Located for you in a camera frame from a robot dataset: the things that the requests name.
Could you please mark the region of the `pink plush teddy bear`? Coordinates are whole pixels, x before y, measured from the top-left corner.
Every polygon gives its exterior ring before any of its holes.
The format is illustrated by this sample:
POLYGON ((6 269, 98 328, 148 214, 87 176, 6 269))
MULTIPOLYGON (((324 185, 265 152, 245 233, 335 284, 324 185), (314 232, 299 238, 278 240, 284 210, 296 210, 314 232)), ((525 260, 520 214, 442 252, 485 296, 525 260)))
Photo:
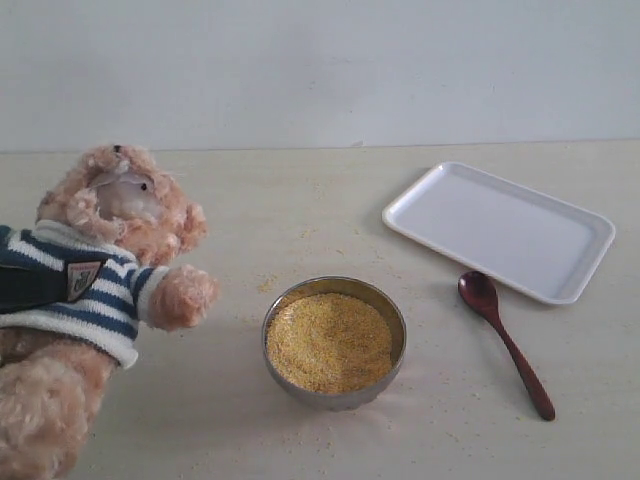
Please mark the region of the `pink plush teddy bear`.
POLYGON ((75 465, 107 384, 137 360, 141 324, 196 326, 215 280, 177 256, 205 237, 201 206, 132 145, 86 151, 39 203, 30 229, 1 228, 1 266, 60 271, 100 260, 75 303, 1 313, 1 475, 57 479, 75 465))

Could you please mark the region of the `dark red wooden spoon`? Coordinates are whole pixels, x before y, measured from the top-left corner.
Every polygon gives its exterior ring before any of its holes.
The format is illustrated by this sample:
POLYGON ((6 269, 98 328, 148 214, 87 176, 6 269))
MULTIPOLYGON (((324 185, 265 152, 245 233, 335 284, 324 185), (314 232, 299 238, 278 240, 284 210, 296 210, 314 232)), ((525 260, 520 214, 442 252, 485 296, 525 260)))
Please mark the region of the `dark red wooden spoon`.
POLYGON ((491 279, 479 271, 468 271, 459 277, 457 289, 467 306, 486 320, 503 341, 539 417, 555 420, 555 407, 546 389, 502 323, 499 298, 491 279))

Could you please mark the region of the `yellow millet grains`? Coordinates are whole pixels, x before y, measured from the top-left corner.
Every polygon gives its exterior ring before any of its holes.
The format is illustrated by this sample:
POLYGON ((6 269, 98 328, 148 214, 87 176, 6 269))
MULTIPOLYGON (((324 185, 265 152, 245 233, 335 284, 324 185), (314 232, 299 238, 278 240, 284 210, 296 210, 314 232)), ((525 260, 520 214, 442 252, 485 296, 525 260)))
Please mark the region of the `yellow millet grains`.
POLYGON ((391 330, 368 303, 339 293, 286 306, 267 330, 267 355, 297 387, 345 394, 369 387, 392 369, 391 330))

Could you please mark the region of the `stainless steel bowl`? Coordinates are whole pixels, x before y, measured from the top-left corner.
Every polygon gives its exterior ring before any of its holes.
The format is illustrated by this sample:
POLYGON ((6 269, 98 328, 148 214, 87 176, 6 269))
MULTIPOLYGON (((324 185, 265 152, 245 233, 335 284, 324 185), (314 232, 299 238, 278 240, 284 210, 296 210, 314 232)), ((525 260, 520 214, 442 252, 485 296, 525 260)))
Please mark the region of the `stainless steel bowl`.
POLYGON ((407 340, 406 322, 393 300, 376 286, 363 280, 346 276, 321 276, 302 281, 280 295, 269 308, 262 325, 262 351, 265 364, 272 378, 284 391, 296 400, 313 408, 329 411, 354 410, 376 399, 384 392, 400 371, 407 340), (267 355, 267 330, 275 316, 286 306, 316 294, 339 293, 353 296, 374 307, 385 319, 391 330, 391 371, 377 383, 361 390, 345 394, 314 393, 297 387, 282 377, 267 355))

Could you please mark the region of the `white rectangular plastic tray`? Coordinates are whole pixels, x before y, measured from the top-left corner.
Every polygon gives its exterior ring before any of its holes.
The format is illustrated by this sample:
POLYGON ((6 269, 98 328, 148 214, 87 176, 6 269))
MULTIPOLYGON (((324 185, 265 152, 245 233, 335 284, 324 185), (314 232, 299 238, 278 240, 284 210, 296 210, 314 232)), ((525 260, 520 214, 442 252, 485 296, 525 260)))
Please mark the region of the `white rectangular plastic tray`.
POLYGON ((459 162, 428 170, 382 220, 547 305, 575 303, 616 236, 602 215, 459 162))

